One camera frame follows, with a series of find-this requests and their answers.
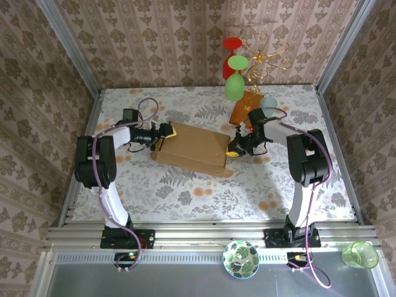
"green glass cup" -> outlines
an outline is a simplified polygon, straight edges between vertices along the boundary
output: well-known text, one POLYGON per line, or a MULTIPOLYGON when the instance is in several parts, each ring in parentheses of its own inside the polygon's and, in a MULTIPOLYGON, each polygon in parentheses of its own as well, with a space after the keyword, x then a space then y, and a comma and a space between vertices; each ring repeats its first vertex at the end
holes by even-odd
POLYGON ((245 81, 238 73, 239 70, 247 68, 249 65, 248 59, 244 56, 232 56, 228 59, 228 65, 235 69, 235 73, 231 75, 225 82, 225 98, 231 101, 238 101, 242 99, 245 89, 245 81))
POLYGON ((371 244, 357 241, 343 250, 342 261, 353 268, 372 269, 377 266, 379 257, 371 244))

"black bracket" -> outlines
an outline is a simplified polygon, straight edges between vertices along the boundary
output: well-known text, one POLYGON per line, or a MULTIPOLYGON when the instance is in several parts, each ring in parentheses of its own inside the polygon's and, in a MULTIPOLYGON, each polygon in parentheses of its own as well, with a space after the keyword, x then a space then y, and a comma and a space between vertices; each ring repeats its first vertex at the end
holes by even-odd
MULTIPOLYGON (((134 229, 130 216, 126 223, 126 228, 132 230, 136 236, 147 243, 144 248, 153 249, 155 243, 155 231, 150 229, 134 229)), ((136 239, 127 231, 121 228, 105 227, 102 232, 101 249, 137 249, 136 239)))
MULTIPOLYGON (((308 226, 308 243, 311 248, 321 247, 321 238, 315 224, 308 226)), ((286 216, 286 223, 283 229, 265 229, 264 241, 266 248, 305 248, 305 227, 295 228, 286 216)))

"plate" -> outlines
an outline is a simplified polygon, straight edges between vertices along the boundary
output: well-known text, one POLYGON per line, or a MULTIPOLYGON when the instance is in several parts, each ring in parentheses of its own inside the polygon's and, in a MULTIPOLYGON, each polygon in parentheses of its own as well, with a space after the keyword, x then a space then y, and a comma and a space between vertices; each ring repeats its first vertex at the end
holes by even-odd
POLYGON ((224 249, 223 264, 230 275, 245 280, 257 272, 259 255, 249 241, 234 240, 224 249))

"table surface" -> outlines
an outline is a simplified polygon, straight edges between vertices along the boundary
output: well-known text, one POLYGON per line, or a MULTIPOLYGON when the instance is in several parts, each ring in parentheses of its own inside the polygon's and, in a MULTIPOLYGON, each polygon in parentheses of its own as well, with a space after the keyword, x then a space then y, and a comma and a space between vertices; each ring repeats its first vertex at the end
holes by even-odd
MULTIPOLYGON (((284 120, 293 126, 320 129, 333 161, 333 178, 320 191, 314 203, 313 219, 354 220, 350 200, 336 160, 319 102, 311 85, 261 86, 278 107, 288 113, 284 120)), ((105 90, 97 132, 122 118, 123 108, 137 108, 141 99, 155 98, 159 121, 177 121, 235 136, 228 124, 235 102, 224 97, 223 87, 179 87, 105 90)), ((154 104, 142 104, 143 117, 150 116, 154 104)), ((288 172, 286 148, 267 144, 268 153, 259 157, 229 158, 230 178, 159 164, 150 158, 150 150, 129 153, 126 147, 116 151, 116 184, 126 210, 133 220, 273 220, 284 219, 291 208, 294 181, 288 172)), ((258 147, 256 152, 263 151, 258 147)), ((74 220, 102 220, 98 197, 81 187, 74 220)))

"cardboard flap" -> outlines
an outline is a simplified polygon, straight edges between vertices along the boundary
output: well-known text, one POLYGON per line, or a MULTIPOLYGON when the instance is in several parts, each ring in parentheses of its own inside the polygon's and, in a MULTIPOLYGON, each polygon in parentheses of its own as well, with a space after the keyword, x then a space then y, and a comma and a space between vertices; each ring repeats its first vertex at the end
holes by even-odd
POLYGON ((152 160, 162 164, 177 166, 186 170, 217 176, 219 178, 229 178, 233 175, 232 170, 222 166, 208 165, 204 162, 187 159, 180 156, 169 155, 163 152, 152 152, 150 157, 152 160))

